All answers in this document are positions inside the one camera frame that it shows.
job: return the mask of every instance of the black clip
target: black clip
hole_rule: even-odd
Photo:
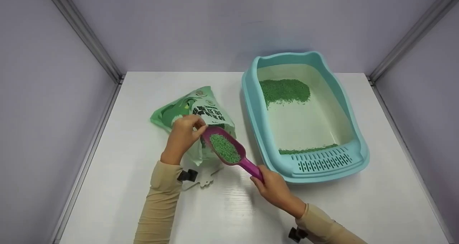
[[[293,228],[290,230],[288,234],[289,239],[293,239],[296,243],[300,243],[300,240],[308,237],[308,233],[300,228]]]
[[[196,170],[189,169],[188,172],[182,170],[182,172],[180,172],[180,175],[177,178],[177,180],[180,181],[180,182],[182,182],[184,180],[188,180],[188,181],[194,182],[197,177],[198,177],[198,172]]]

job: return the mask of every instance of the cat litter box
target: cat litter box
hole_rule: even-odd
[[[260,82],[284,79],[306,84],[308,100],[267,104]],[[287,182],[338,179],[368,165],[351,104],[320,53],[259,56],[242,76],[242,90],[264,164]]]

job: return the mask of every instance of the person's left hand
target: person's left hand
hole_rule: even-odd
[[[175,120],[166,148],[161,154],[161,162],[179,165],[182,156],[200,138],[207,127],[208,125],[198,115],[187,115]]]

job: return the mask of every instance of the litter bag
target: litter bag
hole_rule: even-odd
[[[234,123],[218,104],[210,86],[194,90],[182,98],[159,108],[151,115],[150,121],[170,133],[175,120],[183,117],[183,115],[190,114],[200,115],[206,124],[220,126],[236,138]],[[218,159],[210,147],[205,146],[205,142],[202,139],[196,141],[187,151],[187,154],[197,166],[205,159]]]

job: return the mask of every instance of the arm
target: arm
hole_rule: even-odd
[[[182,167],[158,161],[151,175],[151,187],[146,196],[134,244],[169,243],[175,207],[182,183],[177,180]]]
[[[306,204],[294,196],[281,175],[259,166],[264,183],[250,177],[262,197],[295,218],[297,225],[308,233],[314,244],[366,244],[361,238],[333,221],[315,205]]]
[[[182,182],[180,161],[196,142],[207,125],[198,115],[185,116],[175,121],[166,148],[151,175],[150,190],[146,196],[134,244],[168,244],[179,200]]]

